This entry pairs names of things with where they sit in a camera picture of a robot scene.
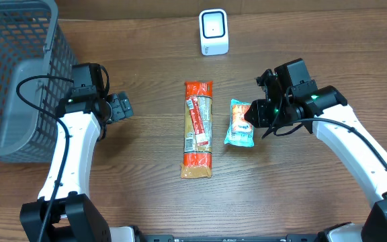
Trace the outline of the long orange cracker pack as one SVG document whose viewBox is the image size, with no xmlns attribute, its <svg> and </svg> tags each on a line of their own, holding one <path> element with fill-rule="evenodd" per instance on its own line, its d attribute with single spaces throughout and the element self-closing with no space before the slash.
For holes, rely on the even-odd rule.
<svg viewBox="0 0 387 242">
<path fill-rule="evenodd" d="M 212 84 L 185 83 L 183 179 L 212 177 Z"/>
</svg>

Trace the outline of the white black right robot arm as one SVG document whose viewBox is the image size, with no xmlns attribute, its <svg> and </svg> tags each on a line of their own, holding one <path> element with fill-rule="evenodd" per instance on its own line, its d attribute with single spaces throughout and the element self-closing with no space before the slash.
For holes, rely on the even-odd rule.
<svg viewBox="0 0 387 242">
<path fill-rule="evenodd" d="M 371 211 L 362 225 L 343 223 L 319 232 L 317 241 L 387 241 L 387 152 L 362 126 L 333 86 L 268 91 L 252 102 L 245 120 L 266 133 L 304 127 L 326 144 L 363 190 Z"/>
</svg>

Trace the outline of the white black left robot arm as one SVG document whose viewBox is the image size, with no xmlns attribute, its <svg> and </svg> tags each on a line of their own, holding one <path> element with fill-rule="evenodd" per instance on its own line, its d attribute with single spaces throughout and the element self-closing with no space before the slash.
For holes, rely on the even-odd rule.
<svg viewBox="0 0 387 242">
<path fill-rule="evenodd" d="M 111 228 L 89 198 L 95 145 L 106 126 L 133 115 L 127 95 L 72 91 L 56 109 L 52 163 L 35 202 L 23 204 L 21 225 L 30 241 L 134 241 L 133 227 Z"/>
</svg>

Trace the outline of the teal snack packet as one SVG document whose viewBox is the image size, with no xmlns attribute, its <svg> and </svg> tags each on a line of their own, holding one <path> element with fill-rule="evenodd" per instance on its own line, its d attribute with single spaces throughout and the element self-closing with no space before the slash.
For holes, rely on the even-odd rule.
<svg viewBox="0 0 387 242">
<path fill-rule="evenodd" d="M 254 146 L 253 125 L 245 120 L 245 113 L 250 108 L 247 102 L 232 99 L 230 103 L 230 124 L 224 139 L 224 144 L 238 147 Z"/>
</svg>

